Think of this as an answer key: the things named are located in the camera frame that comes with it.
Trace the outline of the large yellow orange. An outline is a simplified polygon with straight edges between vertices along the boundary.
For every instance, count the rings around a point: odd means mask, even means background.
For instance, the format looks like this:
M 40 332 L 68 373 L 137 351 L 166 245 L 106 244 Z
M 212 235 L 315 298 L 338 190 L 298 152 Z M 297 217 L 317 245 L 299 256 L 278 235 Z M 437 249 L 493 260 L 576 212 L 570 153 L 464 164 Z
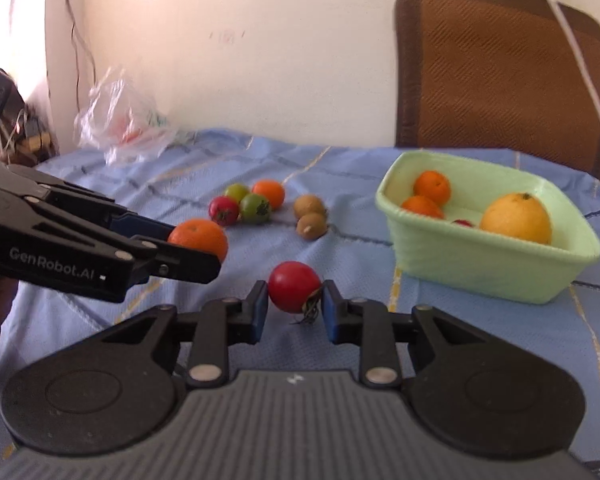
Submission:
M 532 194 L 510 193 L 490 203 L 479 228 L 542 245 L 552 241 L 552 220 L 544 205 Z

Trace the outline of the small red tomato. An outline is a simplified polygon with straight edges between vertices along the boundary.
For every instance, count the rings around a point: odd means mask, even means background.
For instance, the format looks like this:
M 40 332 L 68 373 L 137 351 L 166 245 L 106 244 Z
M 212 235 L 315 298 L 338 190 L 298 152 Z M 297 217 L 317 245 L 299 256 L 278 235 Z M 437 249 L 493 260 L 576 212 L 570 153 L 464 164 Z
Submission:
M 240 215 L 239 204 L 234 198 L 216 196 L 209 204 L 208 214 L 219 226 L 234 226 Z

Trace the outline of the dark green tomato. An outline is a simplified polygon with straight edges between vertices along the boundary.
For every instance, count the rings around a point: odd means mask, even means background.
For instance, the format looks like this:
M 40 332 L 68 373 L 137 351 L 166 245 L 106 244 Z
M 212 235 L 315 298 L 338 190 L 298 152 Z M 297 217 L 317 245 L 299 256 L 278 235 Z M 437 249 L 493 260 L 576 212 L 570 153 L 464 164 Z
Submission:
M 262 194 L 249 193 L 239 203 L 242 222 L 261 224 L 271 217 L 270 201 Z

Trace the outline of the clear plastic bag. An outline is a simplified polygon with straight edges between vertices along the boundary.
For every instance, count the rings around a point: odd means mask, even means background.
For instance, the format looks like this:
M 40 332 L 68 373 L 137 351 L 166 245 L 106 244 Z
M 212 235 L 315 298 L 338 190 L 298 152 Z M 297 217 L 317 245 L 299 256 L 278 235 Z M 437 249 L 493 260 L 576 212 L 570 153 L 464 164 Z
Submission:
M 167 148 L 193 140 L 158 112 L 156 102 L 136 88 L 128 72 L 110 67 L 88 92 L 88 103 L 74 120 L 79 148 L 92 148 L 108 166 L 147 162 Z

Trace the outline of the small orange mandarin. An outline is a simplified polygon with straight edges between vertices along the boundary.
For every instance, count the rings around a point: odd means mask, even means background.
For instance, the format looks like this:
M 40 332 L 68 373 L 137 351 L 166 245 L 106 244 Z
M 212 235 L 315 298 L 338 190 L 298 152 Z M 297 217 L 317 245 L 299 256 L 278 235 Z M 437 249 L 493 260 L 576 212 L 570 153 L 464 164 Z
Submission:
M 279 209 L 285 201 L 286 192 L 284 186 L 275 180 L 260 180 L 252 186 L 251 191 L 254 194 L 264 196 L 270 203 L 272 210 Z

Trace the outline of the blue checked tablecloth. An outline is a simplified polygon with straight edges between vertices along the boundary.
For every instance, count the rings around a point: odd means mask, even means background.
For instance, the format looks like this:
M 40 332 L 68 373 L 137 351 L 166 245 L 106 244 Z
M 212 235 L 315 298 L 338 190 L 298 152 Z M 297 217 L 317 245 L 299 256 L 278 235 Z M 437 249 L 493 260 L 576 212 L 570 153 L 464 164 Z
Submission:
M 211 284 L 155 278 L 132 288 L 123 304 L 106 304 L 21 284 L 0 338 L 0 392 L 21 367 L 156 304 L 192 310 L 206 301 L 240 296 L 274 266 L 296 260 L 335 281 L 343 295 L 378 300 L 400 311 L 431 304 L 563 367 L 586 397 L 572 449 L 600 468 L 600 261 L 549 304 L 528 306 L 424 282 L 394 266 L 384 214 L 375 193 L 398 157 L 394 148 L 323 148 L 204 130 L 149 162 L 109 166 L 102 154 L 79 150 L 44 162 L 42 170 L 113 198 L 143 216 L 170 224 L 202 218 L 208 203 L 235 182 L 280 182 L 288 200 L 314 194 L 326 205 L 329 229 L 319 240 L 298 237 L 285 208 L 263 226 L 227 232 L 230 251 Z M 600 181 L 589 174 L 507 150 L 475 150 L 474 159 L 537 174 L 553 182 L 600 238 Z M 0 416 L 0 466 L 10 437 Z

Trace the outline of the brown kiwi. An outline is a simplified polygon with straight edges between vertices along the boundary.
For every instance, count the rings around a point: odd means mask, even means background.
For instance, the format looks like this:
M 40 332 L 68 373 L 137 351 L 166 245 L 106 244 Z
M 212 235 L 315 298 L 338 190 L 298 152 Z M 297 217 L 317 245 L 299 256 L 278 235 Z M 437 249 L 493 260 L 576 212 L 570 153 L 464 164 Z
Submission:
M 300 219 L 307 214 L 320 214 L 327 217 L 327 210 L 323 201 L 316 195 L 304 194 L 294 201 L 294 215 Z
M 296 232 L 304 240 L 317 240 L 328 231 L 326 218 L 318 212 L 310 212 L 302 216 L 296 226 Z

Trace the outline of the red tomato in basket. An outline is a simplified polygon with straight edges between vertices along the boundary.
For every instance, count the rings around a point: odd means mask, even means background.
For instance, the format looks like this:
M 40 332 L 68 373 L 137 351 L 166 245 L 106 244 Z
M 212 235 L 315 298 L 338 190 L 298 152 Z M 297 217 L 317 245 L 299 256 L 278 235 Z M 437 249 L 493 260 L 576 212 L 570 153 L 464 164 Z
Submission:
M 468 226 L 468 228 L 474 227 L 474 224 L 472 222 L 465 220 L 465 219 L 456 219 L 456 220 L 453 220 L 452 223 L 458 224 L 459 226 Z

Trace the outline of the light green plastic basket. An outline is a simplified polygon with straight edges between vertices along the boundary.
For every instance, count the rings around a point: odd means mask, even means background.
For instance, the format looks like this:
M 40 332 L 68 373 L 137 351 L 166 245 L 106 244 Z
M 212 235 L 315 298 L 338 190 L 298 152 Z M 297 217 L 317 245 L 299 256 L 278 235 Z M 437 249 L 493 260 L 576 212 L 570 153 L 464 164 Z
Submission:
M 437 170 L 451 182 L 444 219 L 401 208 L 416 178 Z M 527 192 L 546 208 L 553 237 L 548 245 L 480 230 L 490 203 Z M 432 151 L 402 153 L 376 192 L 388 222 L 396 265 L 413 278 L 486 296 L 546 304 L 600 260 L 600 239 L 582 212 L 553 182 L 512 167 Z M 452 223 L 465 219 L 473 228 Z

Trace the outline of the brown woven seat cushion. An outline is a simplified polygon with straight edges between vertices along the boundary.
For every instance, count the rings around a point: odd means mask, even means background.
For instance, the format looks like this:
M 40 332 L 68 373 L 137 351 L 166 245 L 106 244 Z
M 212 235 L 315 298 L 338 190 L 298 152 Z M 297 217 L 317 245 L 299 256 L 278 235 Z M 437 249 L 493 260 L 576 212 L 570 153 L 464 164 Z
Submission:
M 509 148 L 600 179 L 600 120 L 545 0 L 396 0 L 398 148 Z

